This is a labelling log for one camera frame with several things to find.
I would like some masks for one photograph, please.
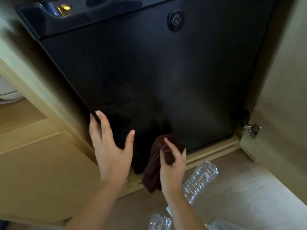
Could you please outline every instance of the crushed plastic bottle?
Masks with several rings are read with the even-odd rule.
[[[170,230],[171,226],[172,220],[170,218],[154,214],[150,218],[148,230]]]
[[[208,230],[247,230],[226,220],[216,220],[206,227]]]
[[[217,167],[210,161],[203,162],[197,166],[194,173],[182,186],[182,192],[190,204],[194,202],[196,196],[209,182],[215,179],[218,174]]]

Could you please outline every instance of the wooden floor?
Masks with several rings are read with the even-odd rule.
[[[247,229],[307,229],[307,206],[241,150],[213,161],[219,175],[197,199],[195,209],[204,223],[228,220]],[[186,178],[194,169],[186,172]],[[146,230],[154,213],[169,216],[161,192],[145,189],[117,200],[108,230]],[[11,224],[8,230],[56,230]]]

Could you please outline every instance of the black refrigerator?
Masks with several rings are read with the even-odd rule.
[[[158,135],[188,153],[234,134],[275,0],[44,0],[22,22],[133,168]]]

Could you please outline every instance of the person's left hand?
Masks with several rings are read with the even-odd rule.
[[[101,126],[91,114],[90,136],[93,141],[95,155],[102,182],[112,182],[122,187],[128,176],[133,151],[135,131],[131,130],[127,136],[124,150],[115,145],[110,123],[101,111],[96,111]]]

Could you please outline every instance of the round black lock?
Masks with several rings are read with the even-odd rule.
[[[183,24],[184,16],[180,9],[172,10],[167,17],[167,25],[171,31],[178,31]]]

